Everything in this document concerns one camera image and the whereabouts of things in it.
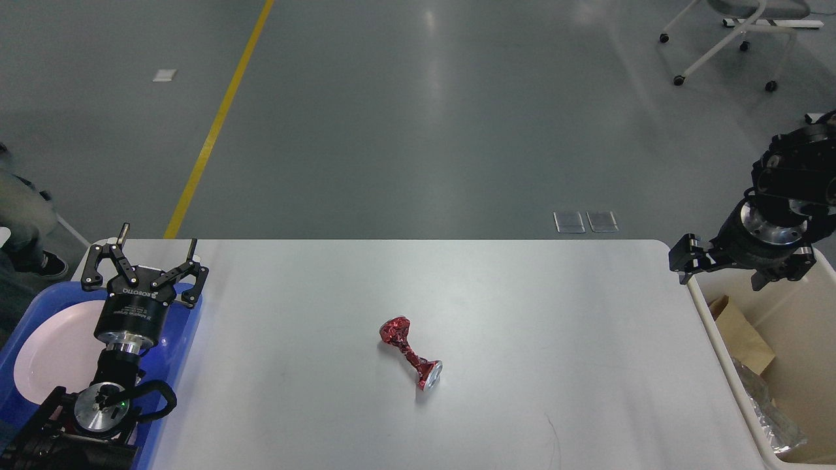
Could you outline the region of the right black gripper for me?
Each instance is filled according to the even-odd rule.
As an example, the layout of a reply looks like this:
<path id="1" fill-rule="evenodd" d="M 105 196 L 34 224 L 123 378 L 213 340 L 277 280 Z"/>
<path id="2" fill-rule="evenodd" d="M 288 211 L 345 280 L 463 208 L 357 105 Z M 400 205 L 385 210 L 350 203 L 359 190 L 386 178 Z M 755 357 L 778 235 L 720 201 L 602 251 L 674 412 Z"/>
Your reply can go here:
<path id="1" fill-rule="evenodd" d="M 805 235 L 810 217 L 787 202 L 744 199 L 720 227 L 713 247 L 706 249 L 694 233 L 686 233 L 669 249 L 669 270 L 687 285 L 699 273 L 729 268 L 754 270 L 750 286 L 761 291 L 770 283 L 800 281 L 817 264 Z"/>

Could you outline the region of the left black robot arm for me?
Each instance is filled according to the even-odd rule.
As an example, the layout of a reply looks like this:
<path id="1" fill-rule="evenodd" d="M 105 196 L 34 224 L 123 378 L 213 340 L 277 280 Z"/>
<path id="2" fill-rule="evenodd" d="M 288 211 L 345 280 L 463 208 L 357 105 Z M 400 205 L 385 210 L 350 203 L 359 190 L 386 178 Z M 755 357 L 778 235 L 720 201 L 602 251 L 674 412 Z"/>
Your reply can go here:
<path id="1" fill-rule="evenodd" d="M 191 239 L 182 264 L 162 270 L 131 264 L 116 238 L 89 247 L 80 279 L 38 294 L 2 350 L 3 469 L 148 469 L 162 420 L 175 410 L 175 386 L 196 335 L 209 268 Z M 24 346 L 51 319 L 66 336 L 62 311 L 99 313 L 95 371 L 80 384 L 60 380 L 44 398 L 25 395 L 21 373 L 35 371 Z"/>

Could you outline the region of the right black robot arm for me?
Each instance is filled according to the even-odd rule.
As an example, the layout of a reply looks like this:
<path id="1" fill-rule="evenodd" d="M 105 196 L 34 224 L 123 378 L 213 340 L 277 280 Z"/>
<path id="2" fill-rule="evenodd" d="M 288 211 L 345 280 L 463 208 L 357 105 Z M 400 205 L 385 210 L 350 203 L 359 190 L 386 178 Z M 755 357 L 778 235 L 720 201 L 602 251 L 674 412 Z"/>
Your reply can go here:
<path id="1" fill-rule="evenodd" d="M 834 233 L 833 111 L 774 136 L 750 178 L 707 247 L 686 233 L 669 250 L 669 269 L 681 285 L 703 272 L 750 270 L 750 286 L 759 291 L 783 279 L 799 281 L 811 270 L 813 244 Z"/>

